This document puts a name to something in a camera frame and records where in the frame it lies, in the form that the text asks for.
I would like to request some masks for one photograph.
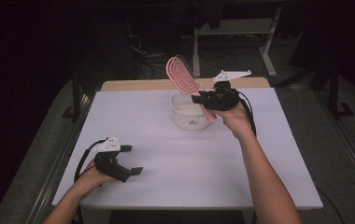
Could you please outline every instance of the white basket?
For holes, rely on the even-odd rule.
[[[202,130],[209,126],[209,122],[201,107],[192,102],[189,94],[176,93],[171,97],[171,106],[174,110],[174,122],[184,130]]]

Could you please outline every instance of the hairbrush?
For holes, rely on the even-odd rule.
[[[175,85],[178,91],[181,93],[191,94],[191,95],[200,95],[198,92],[199,83],[195,81],[193,77],[192,69],[186,63],[186,60],[177,55],[169,59],[166,64],[166,74],[171,79],[172,83]],[[207,121],[213,122],[216,119],[216,115],[209,112],[204,108],[203,105],[200,105],[201,109],[206,116]]]

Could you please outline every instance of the white table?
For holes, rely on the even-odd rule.
[[[322,202],[274,89],[238,89],[250,99],[258,139],[299,209]],[[100,91],[84,123],[52,204],[73,184],[86,148],[116,135],[132,152],[126,168],[143,166],[126,183],[104,184],[82,204],[102,209],[243,209],[252,207],[240,146],[220,118],[202,131],[179,129],[170,97],[176,90]],[[93,159],[91,153],[84,164]]]

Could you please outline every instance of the person's left arm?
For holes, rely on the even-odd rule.
[[[94,162],[91,161],[84,173],[66,192],[43,223],[70,224],[81,201],[90,195],[94,189],[112,180],[114,180],[112,177],[97,171],[94,167]]]

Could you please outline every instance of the hairbrush head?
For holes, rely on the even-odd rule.
[[[180,55],[172,57],[166,64],[166,74],[178,91],[192,93],[198,90],[198,83],[193,78],[192,69]]]

